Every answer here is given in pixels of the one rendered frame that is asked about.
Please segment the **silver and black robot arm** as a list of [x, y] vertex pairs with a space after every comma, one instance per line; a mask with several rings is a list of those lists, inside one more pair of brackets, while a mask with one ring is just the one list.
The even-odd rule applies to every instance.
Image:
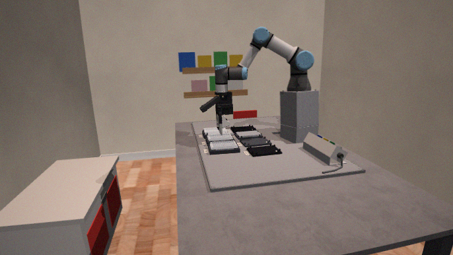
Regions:
[[[291, 78], [287, 91], [311, 91], [307, 70], [314, 64], [312, 53], [304, 51], [297, 46], [292, 47], [275, 37], [267, 28], [261, 26], [254, 30], [250, 47], [236, 67], [227, 67], [227, 65], [215, 66], [215, 92], [228, 92], [228, 80], [246, 80], [248, 78], [248, 68], [262, 47], [277, 53], [290, 64]], [[215, 96], [199, 109], [202, 112], [206, 112], [220, 100], [218, 96]]]

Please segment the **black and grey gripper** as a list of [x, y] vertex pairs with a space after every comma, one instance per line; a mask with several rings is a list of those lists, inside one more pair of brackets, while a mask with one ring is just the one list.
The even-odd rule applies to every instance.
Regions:
[[227, 121], [223, 114], [233, 114], [232, 92], [215, 92], [215, 95], [219, 95], [219, 98], [221, 99], [218, 103], [215, 104], [215, 110], [217, 129], [219, 130], [220, 134], [223, 135], [223, 128], [230, 125], [230, 122]]

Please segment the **grey operator panel with coloured keys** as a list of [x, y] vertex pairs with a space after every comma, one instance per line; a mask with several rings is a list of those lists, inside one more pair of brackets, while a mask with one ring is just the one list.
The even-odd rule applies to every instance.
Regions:
[[303, 149], [320, 159], [322, 162], [326, 163], [328, 166], [337, 164], [341, 165], [337, 169], [324, 171], [322, 172], [323, 174], [337, 171], [343, 168], [343, 164], [347, 164], [343, 160], [347, 156], [348, 152], [344, 151], [341, 146], [335, 145], [335, 143], [331, 141], [328, 142], [325, 138], [322, 139], [320, 135], [314, 135], [313, 133], [308, 132], [303, 141]]

